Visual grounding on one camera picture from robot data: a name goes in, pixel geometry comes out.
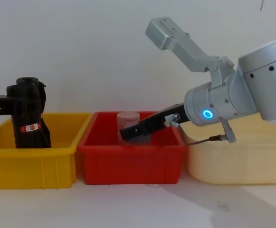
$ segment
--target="white wall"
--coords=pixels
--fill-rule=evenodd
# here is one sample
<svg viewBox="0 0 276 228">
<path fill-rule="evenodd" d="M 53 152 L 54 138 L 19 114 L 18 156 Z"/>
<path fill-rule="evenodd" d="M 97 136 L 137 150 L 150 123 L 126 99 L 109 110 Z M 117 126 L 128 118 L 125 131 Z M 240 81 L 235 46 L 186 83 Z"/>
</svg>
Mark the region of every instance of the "white wall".
<svg viewBox="0 0 276 228">
<path fill-rule="evenodd" d="M 18 77 L 47 85 L 46 111 L 159 110 L 209 80 L 144 34 L 170 16 L 210 55 L 276 38 L 276 0 L 0 0 L 0 94 Z"/>
</svg>

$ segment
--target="cream plastic bin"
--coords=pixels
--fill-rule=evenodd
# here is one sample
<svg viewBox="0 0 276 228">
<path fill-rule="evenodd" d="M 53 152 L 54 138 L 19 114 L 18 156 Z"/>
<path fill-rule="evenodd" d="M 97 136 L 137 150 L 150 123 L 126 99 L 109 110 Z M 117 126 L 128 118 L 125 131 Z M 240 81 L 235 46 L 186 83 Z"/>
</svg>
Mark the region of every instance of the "cream plastic bin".
<svg viewBox="0 0 276 228">
<path fill-rule="evenodd" d="M 256 114 L 230 121 L 237 142 L 205 142 L 190 147 L 185 167 L 196 179 L 212 184 L 276 184 L 276 125 Z M 191 140 L 224 133 L 221 124 L 182 124 Z"/>
</svg>

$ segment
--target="yellow plastic bin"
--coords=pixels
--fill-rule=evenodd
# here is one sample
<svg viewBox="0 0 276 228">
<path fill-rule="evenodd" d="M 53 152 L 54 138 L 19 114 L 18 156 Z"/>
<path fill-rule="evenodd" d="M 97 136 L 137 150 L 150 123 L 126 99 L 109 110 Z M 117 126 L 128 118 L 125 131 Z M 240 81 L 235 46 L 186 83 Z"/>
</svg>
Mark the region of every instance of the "yellow plastic bin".
<svg viewBox="0 0 276 228">
<path fill-rule="evenodd" d="M 230 121 L 237 142 L 205 142 L 190 147 L 188 172 L 212 184 L 276 184 L 276 125 L 256 114 Z M 224 133 L 221 124 L 198 127 L 185 123 L 191 139 Z"/>
<path fill-rule="evenodd" d="M 11 120 L 0 125 L 0 189 L 70 188 L 75 151 L 92 114 L 52 113 L 43 118 L 52 149 L 16 149 Z"/>
</svg>

